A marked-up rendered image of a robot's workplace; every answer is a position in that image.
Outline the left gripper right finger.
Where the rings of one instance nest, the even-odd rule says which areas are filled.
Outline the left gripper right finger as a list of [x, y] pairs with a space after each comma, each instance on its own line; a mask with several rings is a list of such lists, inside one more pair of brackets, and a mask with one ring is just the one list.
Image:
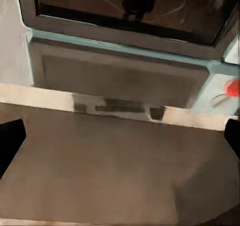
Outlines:
[[227, 121], [224, 137], [240, 159], [240, 121], [229, 119]]

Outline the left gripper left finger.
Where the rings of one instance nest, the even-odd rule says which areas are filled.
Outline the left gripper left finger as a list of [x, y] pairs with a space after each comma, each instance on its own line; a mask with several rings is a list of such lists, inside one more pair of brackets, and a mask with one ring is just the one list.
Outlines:
[[26, 138], [21, 119], [0, 124], [0, 178]]

